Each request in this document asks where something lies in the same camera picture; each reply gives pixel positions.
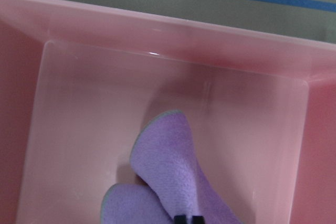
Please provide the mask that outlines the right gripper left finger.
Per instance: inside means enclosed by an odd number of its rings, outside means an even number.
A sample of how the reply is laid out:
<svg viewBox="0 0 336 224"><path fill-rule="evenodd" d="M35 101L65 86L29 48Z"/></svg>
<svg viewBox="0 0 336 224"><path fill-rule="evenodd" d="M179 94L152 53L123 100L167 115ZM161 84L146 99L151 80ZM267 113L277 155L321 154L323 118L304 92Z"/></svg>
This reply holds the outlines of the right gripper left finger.
<svg viewBox="0 0 336 224"><path fill-rule="evenodd" d="M174 224L187 224L187 216L186 215L174 216Z"/></svg>

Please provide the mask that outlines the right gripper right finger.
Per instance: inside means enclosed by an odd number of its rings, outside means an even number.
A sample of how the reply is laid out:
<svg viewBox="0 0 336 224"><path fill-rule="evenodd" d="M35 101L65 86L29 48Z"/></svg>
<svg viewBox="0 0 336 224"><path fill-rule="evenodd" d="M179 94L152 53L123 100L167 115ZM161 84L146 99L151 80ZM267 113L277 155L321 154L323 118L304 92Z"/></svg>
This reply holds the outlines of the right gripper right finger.
<svg viewBox="0 0 336 224"><path fill-rule="evenodd" d="M192 216L192 224L205 224L203 216Z"/></svg>

